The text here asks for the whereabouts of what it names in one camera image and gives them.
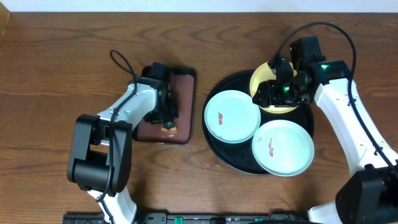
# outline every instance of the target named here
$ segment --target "red mark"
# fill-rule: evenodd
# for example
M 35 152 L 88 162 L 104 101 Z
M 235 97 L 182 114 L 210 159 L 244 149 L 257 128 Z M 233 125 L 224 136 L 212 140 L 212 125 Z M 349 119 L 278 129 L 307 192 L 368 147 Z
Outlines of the red mark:
M 271 141 L 268 144 L 268 148 L 269 148 L 269 155 L 271 157 L 274 157 L 274 148 L 272 147 L 272 139 L 271 139 Z
M 219 125 L 223 124 L 223 115 L 220 112 L 218 112 L 218 124 Z

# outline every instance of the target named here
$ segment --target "round black tray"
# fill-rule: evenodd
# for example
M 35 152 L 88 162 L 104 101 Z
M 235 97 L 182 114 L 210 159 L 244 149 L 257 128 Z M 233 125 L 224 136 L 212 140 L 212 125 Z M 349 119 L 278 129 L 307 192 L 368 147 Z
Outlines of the round black tray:
M 249 84 L 250 79 L 254 70 L 248 70 L 243 72 L 235 73 L 217 84 L 214 89 L 208 95 L 202 112 L 202 126 L 203 132 L 207 143 L 213 150 L 213 152 L 225 163 L 234 169 L 240 170 L 248 174 L 264 175 L 269 174 L 268 171 L 264 170 L 256 161 L 253 156 L 251 142 L 253 137 L 238 144 L 228 144 L 215 138 L 207 129 L 205 123 L 205 108 L 209 100 L 219 92 L 225 90 L 238 90 L 250 95 Z M 311 107 L 309 105 L 302 105 L 294 109 L 291 112 L 284 114 L 273 114 L 260 110 L 261 122 L 260 126 L 268 121 L 275 119 L 284 119 L 293 121 L 308 131 L 311 138 L 313 137 L 313 115 Z

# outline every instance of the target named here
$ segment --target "brown tabletop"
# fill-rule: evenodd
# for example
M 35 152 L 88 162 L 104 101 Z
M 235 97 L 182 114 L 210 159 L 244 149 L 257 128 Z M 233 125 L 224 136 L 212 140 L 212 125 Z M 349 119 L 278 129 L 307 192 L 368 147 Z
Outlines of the brown tabletop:
M 359 94 L 398 149 L 398 14 L 12 13 L 0 48 L 0 222 L 61 223 L 67 212 L 100 211 L 67 180 L 66 169 L 77 117 L 103 111 L 126 91 L 130 76 L 111 61 L 111 49 L 137 72 L 153 61 L 198 71 L 189 143 L 133 142 L 127 186 L 140 208 L 268 213 L 333 200 L 349 179 L 348 165 L 316 105 L 315 158 L 295 177 L 228 167 L 207 145 L 201 126 L 203 104 L 216 83 L 257 68 L 290 32 L 315 21 L 338 24 L 354 40 Z M 311 35 L 319 37 L 327 59 L 351 65 L 351 49 L 338 31 L 312 27 L 295 38 Z

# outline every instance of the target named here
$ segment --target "white background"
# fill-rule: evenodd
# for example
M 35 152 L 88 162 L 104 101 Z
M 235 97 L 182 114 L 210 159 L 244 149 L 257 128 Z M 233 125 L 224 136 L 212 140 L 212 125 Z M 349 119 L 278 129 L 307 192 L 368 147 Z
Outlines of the white background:
M 398 0 L 0 0 L 11 12 L 398 12 Z

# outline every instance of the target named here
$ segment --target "yellow plate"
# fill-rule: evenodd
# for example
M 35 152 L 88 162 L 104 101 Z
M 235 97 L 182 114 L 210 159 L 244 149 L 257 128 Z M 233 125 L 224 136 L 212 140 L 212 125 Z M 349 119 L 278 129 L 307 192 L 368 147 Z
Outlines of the yellow plate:
M 296 70 L 293 70 L 293 76 L 297 75 Z M 251 79 L 250 79 L 250 95 L 251 97 L 254 96 L 254 94 L 257 91 L 257 88 L 259 87 L 259 84 L 264 82 L 264 81 L 268 81 L 268 80 L 276 80 L 276 75 L 274 75 L 274 73 L 272 72 L 272 70 L 268 67 L 268 63 L 263 63 L 262 65 L 260 65 L 260 67 L 258 67 L 256 69 L 256 71 L 254 71 Z M 293 108 L 276 108 L 275 106 L 270 106 L 269 108 L 262 108 L 261 109 L 270 112 L 270 113 L 287 113 L 290 112 L 294 109 L 296 109 L 296 107 Z

